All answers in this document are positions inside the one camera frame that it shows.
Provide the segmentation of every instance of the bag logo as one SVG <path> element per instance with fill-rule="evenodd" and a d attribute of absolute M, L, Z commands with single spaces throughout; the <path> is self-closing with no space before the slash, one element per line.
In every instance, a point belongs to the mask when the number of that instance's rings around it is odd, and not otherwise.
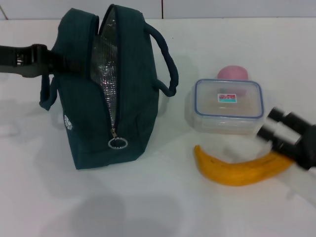
<path fill-rule="evenodd" d="M 73 125 L 71 124 L 71 122 L 69 121 L 69 119 L 66 115 L 64 115 L 64 122 L 65 122 L 65 126 L 68 130 L 73 129 Z"/>

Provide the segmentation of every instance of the insulated lunch bag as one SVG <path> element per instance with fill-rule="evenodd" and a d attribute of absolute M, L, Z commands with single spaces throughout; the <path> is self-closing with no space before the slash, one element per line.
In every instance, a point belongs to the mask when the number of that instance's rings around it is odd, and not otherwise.
<path fill-rule="evenodd" d="M 150 36 L 168 66 L 169 87 L 157 78 Z M 140 157 L 155 124 L 159 90 L 171 97 L 178 85 L 177 68 L 162 35 L 141 12 L 111 5 L 100 29 L 98 16 L 71 9 L 60 22 L 52 50 L 42 53 L 42 46 L 33 47 L 30 61 L 45 67 L 24 67 L 24 76 L 42 75 L 39 104 L 46 110 L 58 91 L 76 169 Z M 0 71 L 23 75 L 19 70 L 24 70 L 28 56 L 16 55 L 13 69 Z"/>

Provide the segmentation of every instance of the silver insulated lining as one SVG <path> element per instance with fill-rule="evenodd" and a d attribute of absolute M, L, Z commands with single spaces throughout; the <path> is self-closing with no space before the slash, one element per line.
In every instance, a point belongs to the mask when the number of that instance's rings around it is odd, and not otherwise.
<path fill-rule="evenodd" d="M 112 9 L 101 35 L 94 38 L 91 55 L 91 79 L 102 86 L 114 127 L 117 110 L 118 47 L 115 12 Z"/>

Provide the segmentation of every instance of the container lid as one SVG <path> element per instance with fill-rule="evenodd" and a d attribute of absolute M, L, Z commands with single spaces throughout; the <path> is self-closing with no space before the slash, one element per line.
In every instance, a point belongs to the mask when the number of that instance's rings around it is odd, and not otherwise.
<path fill-rule="evenodd" d="M 259 119 L 264 114 L 261 87 L 250 80 L 198 80 L 195 112 L 201 116 Z"/>

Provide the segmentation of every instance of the plastic food container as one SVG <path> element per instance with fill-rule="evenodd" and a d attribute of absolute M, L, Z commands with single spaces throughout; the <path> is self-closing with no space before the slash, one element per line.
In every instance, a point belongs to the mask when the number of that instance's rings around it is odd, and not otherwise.
<path fill-rule="evenodd" d="M 258 83 L 249 80 L 201 79 L 193 90 L 196 130 L 251 134 L 262 125 L 264 103 Z"/>

